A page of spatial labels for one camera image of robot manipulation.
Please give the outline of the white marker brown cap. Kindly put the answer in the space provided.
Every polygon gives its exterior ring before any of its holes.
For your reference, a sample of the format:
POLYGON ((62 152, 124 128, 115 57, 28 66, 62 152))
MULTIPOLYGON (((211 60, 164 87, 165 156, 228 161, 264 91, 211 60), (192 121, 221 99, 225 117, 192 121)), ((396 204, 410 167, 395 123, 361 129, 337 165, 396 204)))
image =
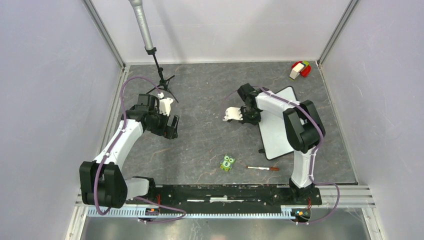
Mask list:
POLYGON ((257 169, 264 171, 279 171, 278 167, 265 167, 265 166, 246 166, 247 169, 257 169))

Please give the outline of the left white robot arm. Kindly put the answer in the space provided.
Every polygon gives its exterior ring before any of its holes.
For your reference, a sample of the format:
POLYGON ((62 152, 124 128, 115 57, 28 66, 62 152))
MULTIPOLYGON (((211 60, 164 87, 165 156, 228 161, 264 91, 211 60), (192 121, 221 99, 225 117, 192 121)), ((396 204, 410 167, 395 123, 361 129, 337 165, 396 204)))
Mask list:
POLYGON ((125 110, 118 128, 106 147, 92 161, 79 167, 82 202, 99 208, 121 208, 127 200, 139 197, 145 204, 153 203, 157 190, 152 178, 123 177, 121 168, 135 142, 145 132, 172 140, 178 137, 179 116, 172 122, 171 106, 174 99, 158 95, 140 94, 137 103, 125 110))

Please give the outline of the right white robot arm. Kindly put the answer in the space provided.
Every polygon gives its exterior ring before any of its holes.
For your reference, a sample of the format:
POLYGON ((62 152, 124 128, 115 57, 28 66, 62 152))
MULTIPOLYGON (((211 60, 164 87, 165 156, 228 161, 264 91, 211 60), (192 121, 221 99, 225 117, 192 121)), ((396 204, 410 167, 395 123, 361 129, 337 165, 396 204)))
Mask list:
POLYGON ((313 159, 325 136, 314 103, 298 101, 292 86, 274 93, 246 83, 237 93, 244 105, 237 109, 236 119, 241 124, 259 126, 266 158, 294 154, 288 196, 293 203, 302 204, 314 187, 313 159))

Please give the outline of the white whiteboard black frame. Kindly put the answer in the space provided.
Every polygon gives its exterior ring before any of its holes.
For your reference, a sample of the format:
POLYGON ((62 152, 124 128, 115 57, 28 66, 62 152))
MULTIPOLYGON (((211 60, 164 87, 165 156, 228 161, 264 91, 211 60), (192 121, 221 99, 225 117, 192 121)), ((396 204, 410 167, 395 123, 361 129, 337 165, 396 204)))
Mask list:
POLYGON ((265 92, 261 92, 255 101, 261 110, 259 130, 266 159, 271 161, 292 153, 294 149, 288 141, 283 118, 283 111, 289 106, 265 92))

